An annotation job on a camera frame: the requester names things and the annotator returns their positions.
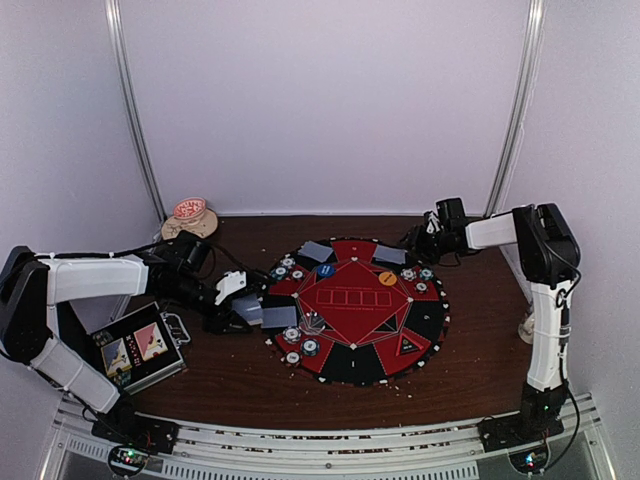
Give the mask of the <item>blue playing card deck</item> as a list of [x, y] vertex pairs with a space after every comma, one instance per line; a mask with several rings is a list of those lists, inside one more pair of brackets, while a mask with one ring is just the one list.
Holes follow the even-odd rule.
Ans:
[[261, 325], [263, 309], [256, 294], [235, 298], [231, 302], [232, 310], [250, 326]]

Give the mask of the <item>single green fifty chip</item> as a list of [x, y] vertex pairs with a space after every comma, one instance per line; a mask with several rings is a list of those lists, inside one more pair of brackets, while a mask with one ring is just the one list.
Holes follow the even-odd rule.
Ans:
[[429, 281], [434, 277], [434, 272], [429, 268], [423, 268], [420, 270], [419, 277], [423, 281]]

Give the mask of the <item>dealt card sector three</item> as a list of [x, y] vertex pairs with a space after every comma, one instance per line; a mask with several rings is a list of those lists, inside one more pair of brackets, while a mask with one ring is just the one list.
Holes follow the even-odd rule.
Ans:
[[298, 310], [296, 306], [282, 306], [264, 308], [262, 311], [263, 329], [283, 329], [298, 325]]

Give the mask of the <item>blue ten chips sector eight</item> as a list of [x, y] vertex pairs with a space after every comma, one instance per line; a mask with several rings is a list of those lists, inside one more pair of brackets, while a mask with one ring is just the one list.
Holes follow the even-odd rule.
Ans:
[[417, 278], [417, 273], [411, 268], [403, 269], [401, 271], [401, 277], [406, 281], [414, 281]]

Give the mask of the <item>dealt card sector seven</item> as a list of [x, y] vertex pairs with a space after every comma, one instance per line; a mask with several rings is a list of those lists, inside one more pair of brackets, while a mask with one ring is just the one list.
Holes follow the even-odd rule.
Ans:
[[373, 258], [381, 262], [402, 265], [406, 261], [406, 251], [404, 249], [378, 244], [374, 251]]

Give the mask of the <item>orange big blind button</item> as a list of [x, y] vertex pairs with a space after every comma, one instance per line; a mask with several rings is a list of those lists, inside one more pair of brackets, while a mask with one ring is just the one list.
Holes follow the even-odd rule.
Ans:
[[398, 277], [394, 272], [383, 271], [378, 275], [378, 280], [384, 286], [394, 286], [398, 282]]

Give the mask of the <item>brown hundred chip sector two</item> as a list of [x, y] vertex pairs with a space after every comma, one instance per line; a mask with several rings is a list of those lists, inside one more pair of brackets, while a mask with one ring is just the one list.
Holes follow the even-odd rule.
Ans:
[[298, 352], [288, 352], [284, 356], [284, 362], [290, 367], [297, 367], [301, 362], [301, 356]]

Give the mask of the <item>clear acrylic dealer button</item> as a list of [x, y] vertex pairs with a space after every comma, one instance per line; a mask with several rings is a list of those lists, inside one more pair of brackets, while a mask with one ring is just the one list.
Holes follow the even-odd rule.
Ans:
[[305, 313], [300, 320], [299, 329], [306, 335], [320, 335], [326, 328], [326, 321], [318, 312]]

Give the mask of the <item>dealt card sector five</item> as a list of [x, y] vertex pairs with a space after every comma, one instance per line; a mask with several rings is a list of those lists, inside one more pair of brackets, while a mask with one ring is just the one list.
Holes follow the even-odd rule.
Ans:
[[331, 246], [323, 245], [314, 241], [306, 241], [298, 250], [298, 254], [310, 258], [316, 262], [326, 262], [334, 250]]

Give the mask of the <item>blue small blind button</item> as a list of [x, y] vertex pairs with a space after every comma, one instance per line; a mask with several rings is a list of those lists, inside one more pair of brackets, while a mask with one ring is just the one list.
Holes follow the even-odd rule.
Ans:
[[335, 274], [335, 268], [332, 264], [321, 264], [316, 268], [316, 274], [322, 278], [328, 278]]

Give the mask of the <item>black triangle all-in marker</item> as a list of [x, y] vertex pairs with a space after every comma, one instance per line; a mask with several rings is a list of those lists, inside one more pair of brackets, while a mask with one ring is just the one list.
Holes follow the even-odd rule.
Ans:
[[414, 342], [408, 336], [402, 334], [398, 341], [396, 355], [397, 356], [407, 355], [414, 352], [419, 352], [422, 349], [423, 349], [422, 345]]

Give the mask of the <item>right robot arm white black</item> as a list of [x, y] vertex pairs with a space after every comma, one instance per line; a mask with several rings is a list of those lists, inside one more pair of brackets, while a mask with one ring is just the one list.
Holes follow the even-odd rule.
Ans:
[[431, 264], [446, 254], [468, 256], [505, 245], [518, 250], [531, 292], [532, 356], [520, 408], [478, 425], [485, 451], [543, 442], [562, 432], [561, 409], [573, 402], [567, 374], [573, 291], [581, 279], [578, 243], [554, 203], [516, 207], [484, 219], [467, 216], [463, 202], [437, 202], [401, 245]]

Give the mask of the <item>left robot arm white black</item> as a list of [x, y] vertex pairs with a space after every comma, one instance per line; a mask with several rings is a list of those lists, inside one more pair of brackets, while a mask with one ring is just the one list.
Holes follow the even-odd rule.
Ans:
[[[236, 270], [205, 284], [198, 273], [217, 250], [188, 232], [110, 253], [37, 254], [17, 246], [1, 273], [1, 353], [76, 398], [93, 415], [95, 434], [156, 445], [131, 393], [183, 366], [160, 303], [199, 314], [208, 333], [248, 333], [250, 325], [232, 303], [271, 281], [235, 260]], [[76, 311], [83, 300], [136, 296], [153, 301], [95, 332]]]

